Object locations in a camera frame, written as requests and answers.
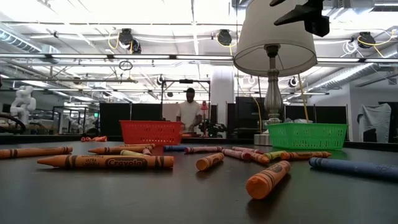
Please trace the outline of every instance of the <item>green basket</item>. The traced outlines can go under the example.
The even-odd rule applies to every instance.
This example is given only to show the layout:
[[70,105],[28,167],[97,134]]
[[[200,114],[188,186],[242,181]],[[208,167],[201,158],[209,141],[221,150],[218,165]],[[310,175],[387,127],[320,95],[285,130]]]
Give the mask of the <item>green basket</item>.
[[268,125],[272,147],[342,149],[347,124],[283,123]]

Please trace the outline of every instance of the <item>lampshade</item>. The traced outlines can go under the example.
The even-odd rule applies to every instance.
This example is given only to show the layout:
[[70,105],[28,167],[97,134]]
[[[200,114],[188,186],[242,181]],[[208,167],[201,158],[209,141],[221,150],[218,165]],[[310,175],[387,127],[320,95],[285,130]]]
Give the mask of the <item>lampshade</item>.
[[303,0],[288,0],[270,7],[271,0],[253,0],[246,9],[246,18],[238,42],[234,64],[240,71],[266,76],[269,57],[265,45],[279,44],[276,68],[285,77],[304,72],[317,64],[312,34],[305,31],[304,22],[275,26],[274,22],[293,10]]

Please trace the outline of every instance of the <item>person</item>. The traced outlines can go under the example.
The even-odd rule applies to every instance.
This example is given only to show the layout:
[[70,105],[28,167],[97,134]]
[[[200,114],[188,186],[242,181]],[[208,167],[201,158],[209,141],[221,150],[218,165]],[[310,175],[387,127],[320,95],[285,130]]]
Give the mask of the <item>person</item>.
[[185,133],[196,132],[196,126],[201,123],[202,115],[200,111],[200,104],[194,101],[195,90],[193,88],[187,89],[187,100],[179,104],[177,113],[177,121],[184,125]]

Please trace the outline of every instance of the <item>cloth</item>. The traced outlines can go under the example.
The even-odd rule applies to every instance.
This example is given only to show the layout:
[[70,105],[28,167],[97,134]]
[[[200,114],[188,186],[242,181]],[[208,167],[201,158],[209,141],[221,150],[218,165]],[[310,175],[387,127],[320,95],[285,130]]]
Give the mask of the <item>cloth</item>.
[[201,115],[201,105],[196,101],[188,103],[187,101],[180,103],[180,109],[177,112],[177,116],[181,117],[181,122],[185,124],[184,132],[190,132],[189,126],[196,121],[197,115]]
[[388,143],[391,119],[391,107],[384,103],[378,106],[364,106],[359,110],[359,141],[363,142],[363,133],[372,128],[376,129],[377,142]]

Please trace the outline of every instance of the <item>plastic basket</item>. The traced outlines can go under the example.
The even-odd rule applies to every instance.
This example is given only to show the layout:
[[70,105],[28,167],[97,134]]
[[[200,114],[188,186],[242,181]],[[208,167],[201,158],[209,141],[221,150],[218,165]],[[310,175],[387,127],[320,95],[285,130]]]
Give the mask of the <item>plastic basket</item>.
[[342,149],[347,124],[284,123],[268,125],[272,147]]
[[125,144],[154,143],[174,146],[181,143],[183,124],[170,121],[120,121]]

